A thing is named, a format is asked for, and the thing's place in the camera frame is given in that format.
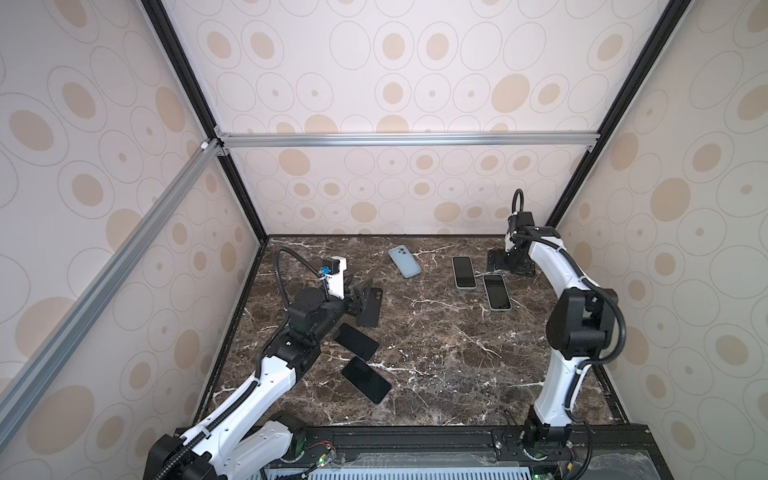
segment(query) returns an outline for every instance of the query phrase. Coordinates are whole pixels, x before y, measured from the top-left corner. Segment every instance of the wire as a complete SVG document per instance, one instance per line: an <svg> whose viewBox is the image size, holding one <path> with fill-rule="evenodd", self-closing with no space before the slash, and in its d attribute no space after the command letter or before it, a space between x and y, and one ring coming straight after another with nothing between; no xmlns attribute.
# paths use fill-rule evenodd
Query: wire
<svg viewBox="0 0 768 480"><path fill-rule="evenodd" d="M536 458L536 457L534 457L533 455L531 455L530 453L528 453L528 450L526 450L526 449L523 449L523 453L525 453L525 456L526 456L526 457L528 457L528 458L530 458L530 459L531 459L531 460L533 460L534 462L543 462L544 460L546 460L547 458L549 458L549 455L544 455L544 456L542 456L542 457Z"/></svg>
<svg viewBox="0 0 768 480"><path fill-rule="evenodd" d="M568 480L578 480L582 476L584 476L585 473L587 473L587 470L589 469L589 463L592 461L592 428L589 426L589 422L587 422L586 419L581 419L577 417L576 415L573 414L573 412L571 412L568 409L566 409L565 412L571 418L572 422L583 423L584 428L587 429L587 455L584 457L584 463L581 464L581 467L579 467L576 473L568 477Z"/></svg>
<svg viewBox="0 0 768 480"><path fill-rule="evenodd" d="M256 389L256 387L259 385L258 382L251 382L250 385L248 385L248 388L245 389L242 395L237 397L237 399L230 404L221 414L219 414L211 423L207 424L205 426L206 430L208 432L212 432L216 427L221 425L221 422L223 422L225 419L227 419L228 416L232 415L232 412L237 410L238 407L243 405L243 402L248 398L248 396L253 393L253 391ZM206 438L205 432L200 432L197 435L195 435L186 445L181 447L181 450L170 458L164 465L163 468L155 475L154 480L163 480L170 474L171 470L176 468L176 466L181 462L182 459L184 459L184 456L188 454L193 448L197 446L198 443L202 442Z"/></svg>
<svg viewBox="0 0 768 480"><path fill-rule="evenodd" d="M329 301L330 292L328 291L328 283L325 281L325 275L317 271L317 269L312 266L310 262L306 261L304 257L295 251L288 247L281 247L273 254L273 266L275 270L275 278L277 279L277 291L280 292L280 296L283 298L283 306L285 307L285 310L288 310L288 307L290 306L290 300L288 299L288 293L286 293L286 287L283 285L283 276L280 274L280 254L282 252L288 253L290 256L298 260L299 263L304 265L310 272L312 272L314 276L323 279L323 293L326 296L326 302Z"/></svg>
<svg viewBox="0 0 768 480"><path fill-rule="evenodd" d="M310 445L310 446L308 446L307 448L308 448L308 449L312 449L312 448L314 448L314 447L317 447L318 445L325 445L325 446L326 446L326 447L328 447L329 449L331 449L331 450L333 450L333 451L336 451L336 447L334 447L334 446L333 446L333 443L331 443L331 441L330 441L330 440L323 440L323 441L321 441L321 442L317 442L315 445Z"/></svg>
<svg viewBox="0 0 768 480"><path fill-rule="evenodd" d="M515 204L518 202L518 197L520 198L520 208L515 208ZM523 198L523 190L521 188L518 188L515 190L515 194L512 195L512 213L515 212L522 212L523 211L523 204L525 199Z"/></svg>
<svg viewBox="0 0 768 480"><path fill-rule="evenodd" d="M614 361L620 354L621 351L624 349L624 344L627 342L627 325L624 321L624 314L621 312L621 309L619 306L614 302L614 299L612 299L610 296L608 296L607 293L605 293L605 290L601 289L599 286L592 283L586 276L584 275L584 272L581 271L581 268L578 266L578 263L576 263L576 260L571 257L571 255L563 248L560 247L560 245L557 245L554 242L550 242L549 240L544 240L543 238L537 238L537 237L531 237L529 235L522 235L520 233L516 233L513 238L519 238L521 240L530 240L531 242L538 242L543 243L547 247L550 247L552 249L555 249L560 252L560 254L565 257L568 264L571 266L574 272L581 278L581 282L589 289L592 290L595 295L599 296L613 311L614 316L616 317L616 323L618 323L618 338L616 342L616 346L614 347L613 351L606 355L605 357L598 358L598 359L586 359L583 362L579 363L578 369L582 370L587 365L604 365L606 363Z"/></svg>

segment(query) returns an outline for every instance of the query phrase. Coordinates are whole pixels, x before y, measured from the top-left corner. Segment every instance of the white smartphone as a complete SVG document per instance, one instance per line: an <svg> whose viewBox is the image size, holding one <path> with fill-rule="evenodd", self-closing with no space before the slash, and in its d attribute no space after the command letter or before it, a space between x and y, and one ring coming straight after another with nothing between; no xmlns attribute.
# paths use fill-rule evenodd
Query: white smartphone
<svg viewBox="0 0 768 480"><path fill-rule="evenodd" d="M453 279L456 288L471 290L477 286L475 282L475 269L472 267L472 259L469 257L452 257Z"/></svg>
<svg viewBox="0 0 768 480"><path fill-rule="evenodd" d="M485 284L485 293L488 295L488 304L491 310L494 312L512 310L512 303L509 301L503 276L490 273L483 275L482 281Z"/></svg>

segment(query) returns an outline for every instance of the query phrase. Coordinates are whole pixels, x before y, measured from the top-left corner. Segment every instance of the black aluminum frame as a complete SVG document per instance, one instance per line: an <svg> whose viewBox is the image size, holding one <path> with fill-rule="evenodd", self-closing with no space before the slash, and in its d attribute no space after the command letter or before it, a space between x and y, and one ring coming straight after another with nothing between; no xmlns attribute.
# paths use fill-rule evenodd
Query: black aluminum frame
<svg viewBox="0 0 768 480"><path fill-rule="evenodd" d="M187 94L187 98L194 109L194 113L200 120L200 124L203 126L203 131L208 138L216 138L219 141L219 145L222 145L221 139L216 129L216 119L211 112L208 103L205 101L205 95L203 94L200 84L197 82L192 67L187 55L184 53L184 47L181 45L176 31L170 22L168 13L163 6L161 0L141 0L144 5L144 10L147 12L152 27L157 33L157 37L160 39L160 43L165 49L168 61L173 66L176 76L181 83L181 87ZM264 244L267 240L266 231L259 219L259 215L256 212L256 208L253 206L253 202L248 195L245 188L245 183L240 173L235 167L235 163L232 160L232 155L226 148L223 148L224 156L219 156L219 162L227 175L227 179L232 185L232 189L237 195L237 199L240 202L240 206L243 208L248 222L250 223L253 232L259 239L259 243Z"/></svg>
<svg viewBox="0 0 768 480"><path fill-rule="evenodd" d="M640 90L646 77L656 64L656 60L667 45L667 41L677 27L677 24L680 22L680 19L685 14L685 11L688 9L688 5L691 1L692 0L670 0L667 4L667 7L659 18L659 22L654 27L650 37L648 37L648 40L645 42L643 50L634 62L634 65L627 76L627 80L624 81L621 90L619 90L616 95L614 103L605 115L603 123L600 125L600 128L598 128L598 133L600 134L598 142L592 149L587 150L587 153L582 157L578 167L576 167L576 171L568 181L568 185L565 190L563 190L560 200L555 204L554 209L547 220L548 226L556 227L558 223L560 223L560 220L562 220L568 207L571 206L571 202L576 197L581 185L587 180L587 176L592 170L594 162L598 160L605 145L610 141L611 135L616 130L616 127L618 127L621 118L627 112L635 95L637 95L637 92Z"/></svg>

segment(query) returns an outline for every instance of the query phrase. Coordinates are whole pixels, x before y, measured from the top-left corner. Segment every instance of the wall panel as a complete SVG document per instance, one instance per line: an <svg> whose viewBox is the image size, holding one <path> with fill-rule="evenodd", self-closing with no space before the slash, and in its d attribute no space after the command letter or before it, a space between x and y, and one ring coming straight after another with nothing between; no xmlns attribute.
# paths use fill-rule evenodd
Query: wall panel
<svg viewBox="0 0 768 480"><path fill-rule="evenodd" d="M165 3L236 133L596 129L666 5Z"/></svg>
<svg viewBox="0 0 768 480"><path fill-rule="evenodd" d="M268 233L498 233L544 224L584 145L233 149Z"/></svg>
<svg viewBox="0 0 768 480"><path fill-rule="evenodd" d="M699 2L559 227L618 292L608 371L678 480L768 468L766 7Z"/></svg>
<svg viewBox="0 0 768 480"><path fill-rule="evenodd" d="M3 2L0 393L201 138L133 2Z"/></svg>
<svg viewBox="0 0 768 480"><path fill-rule="evenodd" d="M0 455L0 478L140 478L188 425L258 242L218 163L202 173Z"/></svg>

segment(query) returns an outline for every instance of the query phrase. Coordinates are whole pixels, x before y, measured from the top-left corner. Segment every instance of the phone screen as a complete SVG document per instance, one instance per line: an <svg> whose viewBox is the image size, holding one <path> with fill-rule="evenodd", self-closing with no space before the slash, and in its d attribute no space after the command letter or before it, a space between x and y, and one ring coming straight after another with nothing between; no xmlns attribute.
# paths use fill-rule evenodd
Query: phone screen
<svg viewBox="0 0 768 480"><path fill-rule="evenodd" d="M475 271L469 257L453 257L453 274L458 288L475 288Z"/></svg>
<svg viewBox="0 0 768 480"><path fill-rule="evenodd" d="M488 293L488 303L492 310L510 310L512 308L507 295L507 287L504 286L504 278L501 275L483 275L485 292Z"/></svg>
<svg viewBox="0 0 768 480"><path fill-rule="evenodd" d="M365 361L371 360L379 348L378 342L346 323L339 325L339 331L333 336L333 341Z"/></svg>
<svg viewBox="0 0 768 480"><path fill-rule="evenodd" d="M384 400L392 388L389 382L358 357L351 359L342 369L341 374L376 405Z"/></svg>

